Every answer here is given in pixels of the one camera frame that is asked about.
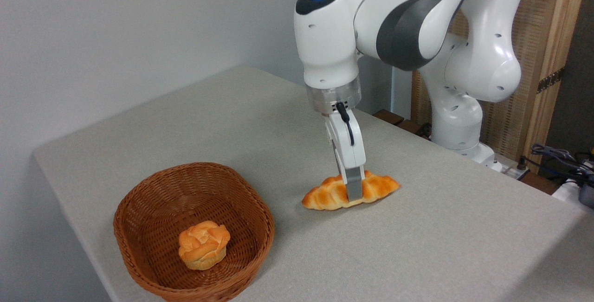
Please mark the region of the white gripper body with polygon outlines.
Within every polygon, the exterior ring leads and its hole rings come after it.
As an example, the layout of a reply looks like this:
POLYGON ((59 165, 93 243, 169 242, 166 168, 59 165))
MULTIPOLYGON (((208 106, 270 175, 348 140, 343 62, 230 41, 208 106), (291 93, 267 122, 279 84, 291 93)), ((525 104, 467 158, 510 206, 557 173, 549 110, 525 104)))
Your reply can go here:
POLYGON ((344 122, 339 112, 324 115, 327 135, 334 147, 340 168, 363 166, 366 162, 361 128, 352 110, 347 110, 349 121, 344 122))

